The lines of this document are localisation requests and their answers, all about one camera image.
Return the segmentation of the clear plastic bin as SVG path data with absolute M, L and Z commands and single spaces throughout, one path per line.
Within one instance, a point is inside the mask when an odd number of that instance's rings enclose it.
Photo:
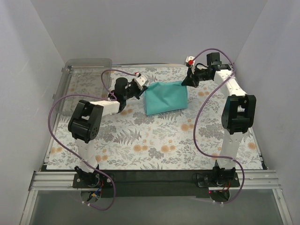
M 72 95 L 61 100 L 54 108 L 54 112 L 70 117 L 79 100 L 95 101 L 94 98 L 105 98 L 106 89 L 110 88 L 112 60 L 109 58 L 71 59 L 62 69 L 54 101 L 65 95 Z

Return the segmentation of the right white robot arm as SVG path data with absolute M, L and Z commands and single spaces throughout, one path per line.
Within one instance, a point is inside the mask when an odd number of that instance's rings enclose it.
M 199 187 L 239 187 L 240 182 L 236 173 L 238 165 L 236 156 L 243 135 L 254 123 L 256 97 L 247 94 L 234 78 L 234 68 L 224 64 L 219 52 L 207 54 L 207 66 L 198 68 L 195 57 L 185 59 L 187 76 L 183 86 L 198 87 L 202 81 L 213 80 L 217 84 L 216 90 L 222 92 L 226 103 L 221 116 L 224 129 L 224 139 L 220 155 L 215 165 L 195 176 Z

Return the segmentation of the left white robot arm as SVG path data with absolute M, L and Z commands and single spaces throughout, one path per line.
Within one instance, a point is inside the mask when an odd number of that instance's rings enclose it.
M 75 139 L 78 155 L 81 158 L 75 171 L 79 179 L 88 187 L 96 187 L 100 181 L 100 176 L 95 172 L 95 169 L 98 168 L 98 162 L 94 139 L 99 133 L 102 117 L 120 113 L 130 98 L 139 99 L 147 90 L 147 82 L 147 78 L 143 75 L 133 78 L 130 82 L 121 77 L 116 80 L 108 99 L 94 102 L 80 100 L 78 102 L 69 121 L 68 131 Z

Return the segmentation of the teal t shirt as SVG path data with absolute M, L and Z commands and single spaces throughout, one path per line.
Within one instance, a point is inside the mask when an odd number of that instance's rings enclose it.
M 186 109 L 188 90 L 177 82 L 154 82 L 144 93 L 144 108 L 147 116 Z

